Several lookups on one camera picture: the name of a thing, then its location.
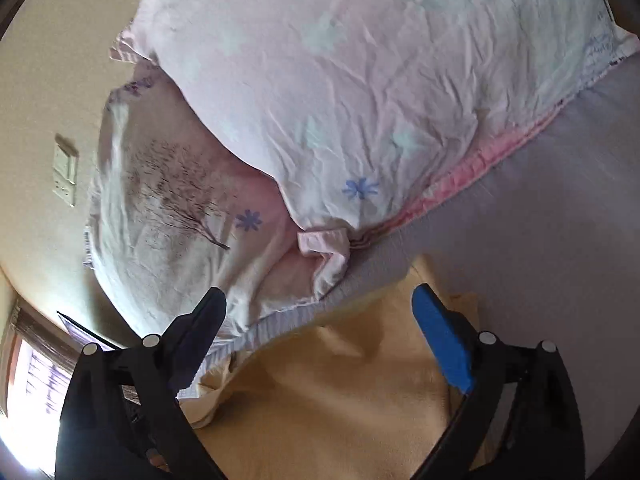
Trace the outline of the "tan fleece garment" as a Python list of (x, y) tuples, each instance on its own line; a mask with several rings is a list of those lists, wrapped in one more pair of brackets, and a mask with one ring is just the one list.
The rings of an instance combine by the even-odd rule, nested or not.
[(477, 296), (452, 294), (427, 256), (399, 281), (212, 366), (180, 406), (230, 479), (407, 479), (448, 426), (448, 386), (411, 311), (430, 285), (478, 319)]

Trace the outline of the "bright window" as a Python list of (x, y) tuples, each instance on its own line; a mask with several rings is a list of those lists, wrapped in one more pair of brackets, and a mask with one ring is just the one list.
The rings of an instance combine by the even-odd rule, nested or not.
[(54, 476), (58, 426), (81, 348), (113, 341), (61, 313), (57, 326), (18, 298), (1, 341), (1, 437), (17, 461)]

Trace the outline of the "lavender bed sheet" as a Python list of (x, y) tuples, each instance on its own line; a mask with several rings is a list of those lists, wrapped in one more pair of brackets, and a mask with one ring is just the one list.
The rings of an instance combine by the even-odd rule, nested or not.
[(427, 256), (447, 292), (477, 296), (507, 344), (554, 342), (570, 374), (586, 467), (639, 406), (639, 62), (620, 64), (544, 132), (424, 218), (357, 252), (310, 324)]

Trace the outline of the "white tree-print pillow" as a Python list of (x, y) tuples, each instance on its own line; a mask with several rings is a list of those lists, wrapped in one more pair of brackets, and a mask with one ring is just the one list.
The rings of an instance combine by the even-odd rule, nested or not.
[(215, 287), (227, 311), (212, 351), (257, 347), (263, 320), (315, 304), (346, 271), (345, 231), (299, 229), (277, 183), (229, 152), (151, 63), (108, 97), (96, 158), (92, 267), (139, 335)]

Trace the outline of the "pink floral pillow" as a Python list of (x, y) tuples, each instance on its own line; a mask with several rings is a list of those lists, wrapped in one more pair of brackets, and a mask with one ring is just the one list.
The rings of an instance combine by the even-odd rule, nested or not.
[(634, 55), (606, 0), (141, 0), (145, 58), (306, 231), (442, 203)]

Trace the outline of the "wall light switch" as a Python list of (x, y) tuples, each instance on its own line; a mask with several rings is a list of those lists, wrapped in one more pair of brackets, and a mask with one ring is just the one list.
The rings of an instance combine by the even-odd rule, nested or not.
[(70, 207), (76, 205), (78, 160), (79, 153), (73, 143), (56, 134), (52, 160), (52, 190)]

